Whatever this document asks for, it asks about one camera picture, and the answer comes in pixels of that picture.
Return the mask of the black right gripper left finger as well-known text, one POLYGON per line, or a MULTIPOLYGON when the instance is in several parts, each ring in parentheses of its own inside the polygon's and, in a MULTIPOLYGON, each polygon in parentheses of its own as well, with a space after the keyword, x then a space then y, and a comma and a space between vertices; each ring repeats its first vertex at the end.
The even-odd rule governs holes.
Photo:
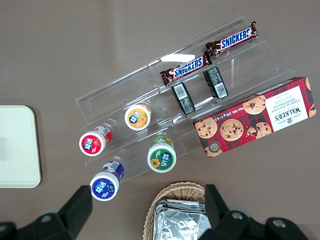
POLYGON ((82 185, 58 212, 46 213, 17 229, 14 222, 0 223, 2 240, 75 240, 93 211, 91 189, 82 185))

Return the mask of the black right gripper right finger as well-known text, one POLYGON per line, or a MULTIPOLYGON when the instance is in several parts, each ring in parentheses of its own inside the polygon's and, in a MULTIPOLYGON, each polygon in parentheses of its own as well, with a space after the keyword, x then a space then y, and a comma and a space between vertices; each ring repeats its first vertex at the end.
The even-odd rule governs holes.
POLYGON ((201 240, 307 240, 291 220, 270 217, 261 224, 239 210, 230 210, 213 184, 205 186, 205 211, 211 228, 201 240))

